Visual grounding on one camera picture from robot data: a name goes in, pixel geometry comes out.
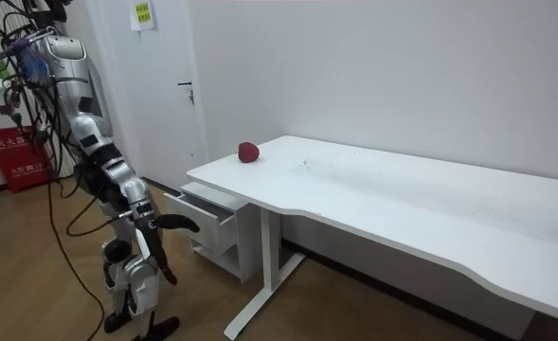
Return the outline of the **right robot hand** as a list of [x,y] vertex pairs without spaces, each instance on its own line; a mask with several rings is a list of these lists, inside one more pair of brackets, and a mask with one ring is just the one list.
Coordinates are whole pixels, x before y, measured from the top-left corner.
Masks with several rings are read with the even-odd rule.
[[155,259],[164,278],[171,284],[177,284],[177,277],[169,267],[169,262],[161,241],[162,229],[187,229],[198,233],[200,227],[191,218],[180,214],[161,214],[157,217],[148,215],[135,219],[135,228],[141,233],[150,255]]

